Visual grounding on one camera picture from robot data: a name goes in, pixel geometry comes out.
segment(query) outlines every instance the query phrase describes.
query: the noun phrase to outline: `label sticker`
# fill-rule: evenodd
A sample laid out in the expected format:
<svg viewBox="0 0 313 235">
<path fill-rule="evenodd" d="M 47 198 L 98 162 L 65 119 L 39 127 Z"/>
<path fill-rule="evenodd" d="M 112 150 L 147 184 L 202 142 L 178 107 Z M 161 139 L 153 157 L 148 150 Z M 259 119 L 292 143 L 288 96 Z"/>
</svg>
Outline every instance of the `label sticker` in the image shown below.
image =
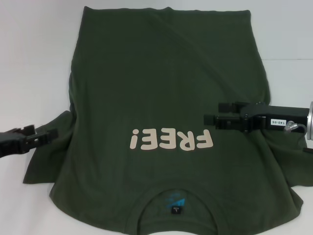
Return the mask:
<svg viewBox="0 0 313 235">
<path fill-rule="evenodd" d="M 280 119 L 271 119 L 270 124 L 274 126 L 286 126 L 287 121 L 286 120 L 280 120 Z"/>
</svg>

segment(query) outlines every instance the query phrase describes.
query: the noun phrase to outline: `t-shirt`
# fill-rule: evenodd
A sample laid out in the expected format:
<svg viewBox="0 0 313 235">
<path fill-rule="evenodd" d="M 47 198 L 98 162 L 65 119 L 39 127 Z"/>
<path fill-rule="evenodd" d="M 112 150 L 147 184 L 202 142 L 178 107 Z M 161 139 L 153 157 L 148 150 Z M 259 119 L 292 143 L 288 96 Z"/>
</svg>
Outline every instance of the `t-shirt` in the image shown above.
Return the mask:
<svg viewBox="0 0 313 235">
<path fill-rule="evenodd" d="M 85 7 L 69 99 L 24 183 L 54 182 L 54 204 L 90 225 L 252 235 L 296 218 L 291 187 L 313 185 L 301 134 L 203 125 L 220 102 L 270 102 L 249 11 Z"/>
</svg>

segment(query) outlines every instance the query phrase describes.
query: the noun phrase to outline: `white background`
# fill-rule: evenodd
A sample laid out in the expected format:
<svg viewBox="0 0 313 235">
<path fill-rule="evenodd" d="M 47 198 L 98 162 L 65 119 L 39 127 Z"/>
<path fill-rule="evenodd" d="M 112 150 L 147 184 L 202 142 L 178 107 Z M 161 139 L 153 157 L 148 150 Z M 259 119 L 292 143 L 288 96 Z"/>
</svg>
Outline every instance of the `white background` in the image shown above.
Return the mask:
<svg viewBox="0 0 313 235">
<path fill-rule="evenodd" d="M 40 126 L 68 109 L 70 62 L 85 5 L 95 9 L 248 9 L 272 105 L 308 108 L 313 101 L 311 0 L 0 0 L 0 131 Z M 51 184 L 23 185 L 32 153 L 0 159 L 0 234 L 113 234 L 58 210 L 48 197 Z M 313 233 L 313 188 L 294 190 L 305 202 L 301 215 L 265 235 Z"/>
</svg>

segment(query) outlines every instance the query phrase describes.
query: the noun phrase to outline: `clothing tag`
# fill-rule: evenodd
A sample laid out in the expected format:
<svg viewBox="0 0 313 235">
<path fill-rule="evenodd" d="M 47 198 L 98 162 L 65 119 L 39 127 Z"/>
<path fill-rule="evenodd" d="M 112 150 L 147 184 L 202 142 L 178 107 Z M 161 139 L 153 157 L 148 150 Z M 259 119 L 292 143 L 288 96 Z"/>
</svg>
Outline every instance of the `clothing tag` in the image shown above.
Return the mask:
<svg viewBox="0 0 313 235">
<path fill-rule="evenodd" d="M 286 126 L 286 120 L 271 119 L 270 124 L 274 126 Z"/>
<path fill-rule="evenodd" d="M 181 214 L 182 207 L 172 206 L 172 214 Z"/>
</svg>

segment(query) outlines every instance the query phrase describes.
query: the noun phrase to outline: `shirt sleeve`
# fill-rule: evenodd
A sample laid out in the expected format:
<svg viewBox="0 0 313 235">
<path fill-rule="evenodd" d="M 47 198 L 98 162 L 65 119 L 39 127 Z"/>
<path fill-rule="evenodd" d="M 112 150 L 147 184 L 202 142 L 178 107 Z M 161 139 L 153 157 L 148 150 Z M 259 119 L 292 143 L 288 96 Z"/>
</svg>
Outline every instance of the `shirt sleeve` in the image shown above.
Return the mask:
<svg viewBox="0 0 313 235">
<path fill-rule="evenodd" d="M 74 113 L 65 111 L 52 122 L 36 129 L 37 133 L 44 133 L 47 130 L 56 128 L 59 137 L 51 144 L 44 145 L 35 150 L 28 165 L 23 183 L 38 184 L 55 182 L 66 157 L 74 126 Z"/>
<path fill-rule="evenodd" d="M 263 131 L 267 143 L 280 165 L 287 183 L 293 186 L 313 186 L 313 154 L 307 147 L 303 133 Z"/>
</svg>

